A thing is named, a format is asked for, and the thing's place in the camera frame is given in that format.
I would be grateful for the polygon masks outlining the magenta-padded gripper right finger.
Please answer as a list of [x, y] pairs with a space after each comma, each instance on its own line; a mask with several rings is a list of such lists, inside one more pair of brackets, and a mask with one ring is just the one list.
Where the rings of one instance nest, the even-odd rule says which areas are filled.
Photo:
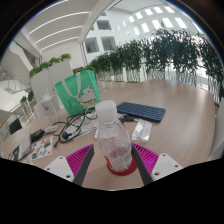
[[144, 185], [182, 169], [182, 166], [168, 154], [157, 154], [138, 144], [132, 144], [132, 155]]

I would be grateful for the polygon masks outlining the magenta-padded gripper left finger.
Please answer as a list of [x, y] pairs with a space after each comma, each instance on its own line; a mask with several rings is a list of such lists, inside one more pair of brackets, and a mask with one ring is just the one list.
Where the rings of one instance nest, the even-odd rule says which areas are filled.
[[90, 144], [67, 157], [57, 157], [44, 170], [81, 186], [93, 155], [94, 146]]

